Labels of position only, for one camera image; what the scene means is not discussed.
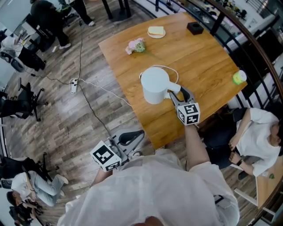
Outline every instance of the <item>power strip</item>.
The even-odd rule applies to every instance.
[[[71,93],[76,93],[76,90],[78,88],[78,79],[73,79],[72,80],[72,83],[74,84],[71,84]]]

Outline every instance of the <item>white shirt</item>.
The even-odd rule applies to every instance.
[[[4,48],[6,50],[14,50],[16,55],[19,56],[23,46],[18,43],[15,45],[15,38],[11,36],[7,36],[2,42],[1,42],[1,48]]]
[[[278,122],[278,118],[270,112],[251,108],[251,122],[246,126],[244,133],[236,145],[243,156],[257,156],[261,160],[252,164],[253,174],[257,177],[274,165],[281,147],[274,147],[268,142],[270,127]]]
[[[218,166],[206,162],[186,172],[156,155],[129,164],[67,203],[57,225],[131,226],[149,216],[164,226],[237,225],[237,200]],[[214,195],[226,208],[215,205]]]
[[[34,171],[28,171],[28,173],[31,176],[31,182],[33,181],[36,172]],[[31,190],[27,187],[27,175],[26,173],[19,173],[16,175],[12,181],[11,189],[14,191],[17,191],[22,200],[27,199],[29,194],[31,193]]]

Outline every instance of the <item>wristwatch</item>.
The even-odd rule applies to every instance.
[[[237,165],[237,166],[240,166],[240,164],[242,164],[242,163],[243,163],[243,160],[240,159],[240,161],[238,161],[236,165]]]

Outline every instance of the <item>black pants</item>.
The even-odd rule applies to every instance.
[[[42,61],[42,59],[25,47],[23,47],[19,55],[19,59],[23,62],[24,65],[29,68],[33,68],[37,72],[39,71],[39,69],[43,70],[45,67],[45,63]]]
[[[85,24],[89,24],[92,21],[92,19],[87,15],[87,10],[83,0],[74,0],[70,5],[80,15]]]
[[[53,23],[50,22],[50,24],[46,24],[45,27],[50,30],[54,36],[58,38],[60,46],[65,46],[69,43],[68,36],[63,32],[63,23],[61,20],[58,20],[57,22]]]
[[[236,134],[235,122],[225,121],[211,129],[204,137],[203,142],[207,146],[207,153],[212,164],[219,166],[219,169],[226,168],[232,163],[229,160],[231,150],[229,141]]]

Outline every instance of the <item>white electric kettle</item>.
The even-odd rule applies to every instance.
[[[159,67],[146,69],[140,78],[144,98],[150,104],[161,103],[167,96],[168,90],[177,94],[181,89],[180,85],[170,82],[167,72]]]

